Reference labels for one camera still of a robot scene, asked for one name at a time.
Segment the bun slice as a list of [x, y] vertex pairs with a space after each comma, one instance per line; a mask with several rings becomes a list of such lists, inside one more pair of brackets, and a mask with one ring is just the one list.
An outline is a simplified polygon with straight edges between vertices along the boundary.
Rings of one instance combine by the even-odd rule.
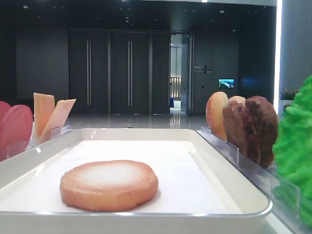
[[67, 171], [60, 180], [62, 201], [93, 212], [123, 212], [152, 200], [158, 190], [153, 169], [132, 160], [89, 162]]

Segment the left brown meat patty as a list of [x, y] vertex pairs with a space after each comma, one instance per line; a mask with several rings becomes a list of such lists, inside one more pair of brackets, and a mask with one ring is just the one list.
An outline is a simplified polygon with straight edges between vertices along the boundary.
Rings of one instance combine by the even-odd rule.
[[253, 147], [255, 131], [249, 109], [235, 100], [229, 101], [222, 110], [227, 141], [249, 156]]

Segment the brown meat patty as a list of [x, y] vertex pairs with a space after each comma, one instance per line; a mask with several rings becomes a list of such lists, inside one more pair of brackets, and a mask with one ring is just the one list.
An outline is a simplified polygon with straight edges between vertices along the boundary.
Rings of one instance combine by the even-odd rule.
[[260, 166], [267, 168], [274, 160], [273, 145], [278, 137], [278, 116], [274, 106], [261, 96], [253, 96], [245, 101], [250, 111], [260, 150]]
[[222, 110], [227, 141], [249, 156], [253, 147], [255, 131], [249, 109], [235, 100], [229, 101]]

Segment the right orange cheese slice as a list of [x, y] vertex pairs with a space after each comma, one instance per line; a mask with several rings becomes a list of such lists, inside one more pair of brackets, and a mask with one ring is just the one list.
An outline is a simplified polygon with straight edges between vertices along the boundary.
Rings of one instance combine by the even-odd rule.
[[57, 127], [62, 128], [75, 102], [76, 99], [59, 100], [42, 131], [42, 135]]

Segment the orange cheese slice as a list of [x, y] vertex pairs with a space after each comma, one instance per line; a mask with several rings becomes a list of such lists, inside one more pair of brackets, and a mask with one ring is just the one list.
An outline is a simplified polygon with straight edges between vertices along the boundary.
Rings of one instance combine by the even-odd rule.
[[53, 95], [33, 93], [34, 96], [34, 137], [41, 136], [55, 108]]
[[59, 100], [42, 131], [42, 135], [57, 127], [62, 128], [75, 102], [76, 99]]

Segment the right brown meat patty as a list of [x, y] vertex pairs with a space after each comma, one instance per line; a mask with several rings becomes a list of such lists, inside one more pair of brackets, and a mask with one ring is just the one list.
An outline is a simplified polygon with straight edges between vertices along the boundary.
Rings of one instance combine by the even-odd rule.
[[250, 111], [260, 150], [260, 166], [267, 168], [274, 160], [273, 145], [278, 137], [278, 116], [274, 106], [261, 96], [253, 96], [245, 101]]

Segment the left red tomato slice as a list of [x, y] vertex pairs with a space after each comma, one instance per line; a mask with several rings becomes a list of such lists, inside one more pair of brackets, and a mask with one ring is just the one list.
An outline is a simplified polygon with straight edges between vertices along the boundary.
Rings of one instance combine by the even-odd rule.
[[0, 121], [4, 118], [4, 116], [10, 110], [10, 108], [11, 106], [8, 103], [0, 101]]

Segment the left top bun half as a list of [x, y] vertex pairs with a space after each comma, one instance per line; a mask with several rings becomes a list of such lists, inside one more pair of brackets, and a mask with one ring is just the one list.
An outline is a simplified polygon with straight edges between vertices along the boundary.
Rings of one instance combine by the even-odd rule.
[[227, 140], [223, 124], [223, 107], [228, 103], [224, 92], [213, 93], [206, 104], [206, 122], [212, 133], [222, 140]]

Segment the dark double door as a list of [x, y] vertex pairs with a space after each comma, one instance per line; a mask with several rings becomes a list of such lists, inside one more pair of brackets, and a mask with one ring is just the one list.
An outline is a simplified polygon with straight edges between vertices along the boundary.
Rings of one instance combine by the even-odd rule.
[[69, 31], [76, 114], [167, 114], [170, 39], [157, 31]]

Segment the white rectangular tray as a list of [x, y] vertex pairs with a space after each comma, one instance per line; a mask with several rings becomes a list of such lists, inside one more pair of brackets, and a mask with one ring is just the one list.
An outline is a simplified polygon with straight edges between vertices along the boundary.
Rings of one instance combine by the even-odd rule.
[[272, 200], [217, 139], [78, 129], [0, 164], [3, 234], [254, 234]]

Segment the right top bun half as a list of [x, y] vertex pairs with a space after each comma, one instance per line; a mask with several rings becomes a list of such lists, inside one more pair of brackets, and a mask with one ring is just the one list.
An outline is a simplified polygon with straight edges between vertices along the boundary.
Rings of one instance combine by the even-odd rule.
[[233, 97], [229, 98], [229, 101], [236, 101], [238, 103], [241, 103], [241, 104], [245, 105], [246, 98], [245, 97], [241, 97], [241, 96], [233, 96]]

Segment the potted plant in background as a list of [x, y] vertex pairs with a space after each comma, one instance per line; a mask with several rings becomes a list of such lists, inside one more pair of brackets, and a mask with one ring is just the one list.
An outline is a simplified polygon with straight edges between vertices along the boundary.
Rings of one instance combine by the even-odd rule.
[[289, 92], [287, 89], [285, 89], [283, 92], [279, 95], [280, 104], [279, 107], [282, 108], [283, 112], [287, 107], [291, 105], [293, 102], [295, 95], [298, 93], [298, 90], [294, 90], [293, 92]]

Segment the left long clear front rail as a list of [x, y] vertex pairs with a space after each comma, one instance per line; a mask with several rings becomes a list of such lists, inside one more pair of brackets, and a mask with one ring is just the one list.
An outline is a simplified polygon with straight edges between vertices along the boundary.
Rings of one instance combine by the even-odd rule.
[[38, 147], [40, 144], [48, 142], [66, 132], [69, 132], [70, 130], [71, 129], [69, 125], [64, 126], [62, 128], [57, 127], [57, 128], [52, 129], [50, 132], [44, 135], [41, 135], [39, 137], [31, 137], [30, 140], [9, 145], [7, 146], [7, 149], [6, 149], [5, 159], [9, 159], [13, 156], [23, 153], [24, 151], [28, 149]]

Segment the long clear rail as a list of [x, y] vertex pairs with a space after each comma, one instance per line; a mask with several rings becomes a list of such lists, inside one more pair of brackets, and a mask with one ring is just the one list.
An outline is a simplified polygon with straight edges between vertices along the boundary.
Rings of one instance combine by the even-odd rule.
[[52, 129], [50, 132], [44, 135], [41, 135], [39, 137], [31, 137], [30, 140], [9, 145], [7, 146], [7, 149], [6, 149], [5, 159], [9, 159], [13, 156], [23, 153], [24, 151], [28, 149], [38, 147], [40, 144], [48, 142], [66, 132], [69, 132], [70, 130], [71, 129], [69, 125], [64, 126], [62, 128], [57, 127], [57, 128]]
[[251, 183], [268, 195], [275, 203], [276, 210], [295, 217], [300, 216], [300, 189], [277, 174], [277, 165], [262, 168], [242, 155], [239, 149], [215, 136], [207, 127], [199, 133]]

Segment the right long clear front rail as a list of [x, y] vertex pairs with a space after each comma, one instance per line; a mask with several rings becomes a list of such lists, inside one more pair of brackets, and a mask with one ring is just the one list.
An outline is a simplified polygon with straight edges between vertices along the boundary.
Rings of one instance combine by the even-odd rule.
[[239, 149], [215, 136], [207, 127], [199, 133], [251, 183], [268, 195], [275, 203], [276, 210], [295, 217], [300, 216], [300, 189], [277, 174], [277, 165], [262, 168], [242, 155]]

